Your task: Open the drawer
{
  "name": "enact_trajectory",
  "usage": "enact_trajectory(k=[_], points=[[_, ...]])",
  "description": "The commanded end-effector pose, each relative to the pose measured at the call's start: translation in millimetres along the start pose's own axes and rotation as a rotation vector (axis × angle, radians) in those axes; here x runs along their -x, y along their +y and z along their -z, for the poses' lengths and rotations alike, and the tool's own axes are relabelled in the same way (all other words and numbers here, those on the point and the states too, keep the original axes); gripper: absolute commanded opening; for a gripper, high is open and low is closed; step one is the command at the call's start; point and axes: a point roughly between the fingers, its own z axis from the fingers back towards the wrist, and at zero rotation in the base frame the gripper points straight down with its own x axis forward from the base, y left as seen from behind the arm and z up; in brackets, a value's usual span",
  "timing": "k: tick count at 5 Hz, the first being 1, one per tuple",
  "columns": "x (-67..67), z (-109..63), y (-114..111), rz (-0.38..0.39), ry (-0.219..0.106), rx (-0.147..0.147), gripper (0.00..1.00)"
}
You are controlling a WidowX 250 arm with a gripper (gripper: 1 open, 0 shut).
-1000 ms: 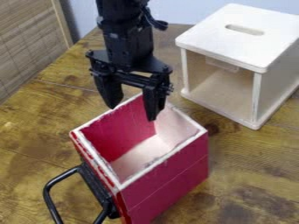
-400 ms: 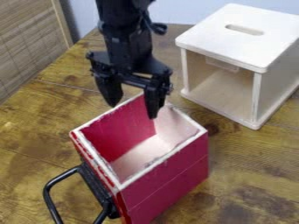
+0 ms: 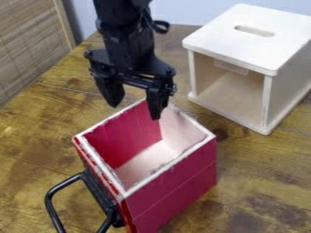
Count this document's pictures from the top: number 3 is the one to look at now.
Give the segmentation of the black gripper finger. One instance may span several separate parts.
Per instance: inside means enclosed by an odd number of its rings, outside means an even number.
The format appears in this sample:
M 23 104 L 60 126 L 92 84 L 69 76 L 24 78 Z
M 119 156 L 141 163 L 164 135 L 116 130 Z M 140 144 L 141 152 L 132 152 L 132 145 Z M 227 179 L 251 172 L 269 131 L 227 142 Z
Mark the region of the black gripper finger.
M 171 79 L 156 80 L 145 91 L 145 100 L 151 118 L 157 120 L 164 108 L 168 106 L 169 97 L 177 91 L 176 84 Z
M 125 95 L 120 75 L 100 76 L 95 74 L 93 79 L 105 102 L 111 107 L 117 107 Z

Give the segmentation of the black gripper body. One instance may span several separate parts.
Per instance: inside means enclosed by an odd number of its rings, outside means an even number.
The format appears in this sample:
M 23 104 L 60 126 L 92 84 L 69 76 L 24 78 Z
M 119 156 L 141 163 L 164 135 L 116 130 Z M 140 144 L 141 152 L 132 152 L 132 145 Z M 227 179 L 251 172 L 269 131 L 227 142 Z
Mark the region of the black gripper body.
M 168 22 L 141 22 L 124 26 L 99 22 L 97 29 L 104 48 L 85 52 L 92 76 L 120 75 L 123 86 L 129 85 L 145 90 L 156 80 L 172 80 L 176 71 L 156 57 L 153 35 L 168 32 Z

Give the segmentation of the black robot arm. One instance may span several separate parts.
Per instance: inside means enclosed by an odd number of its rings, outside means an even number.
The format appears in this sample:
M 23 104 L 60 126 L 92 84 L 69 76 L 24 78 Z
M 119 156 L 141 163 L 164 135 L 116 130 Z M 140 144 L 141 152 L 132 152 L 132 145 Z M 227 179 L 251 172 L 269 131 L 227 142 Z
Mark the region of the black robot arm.
M 156 57 L 155 34 L 169 23 L 151 17 L 152 0 L 93 0 L 104 48 L 84 53 L 89 73 L 109 106 L 123 101 L 124 86 L 145 91 L 151 118 L 157 120 L 176 93 L 175 68 Z

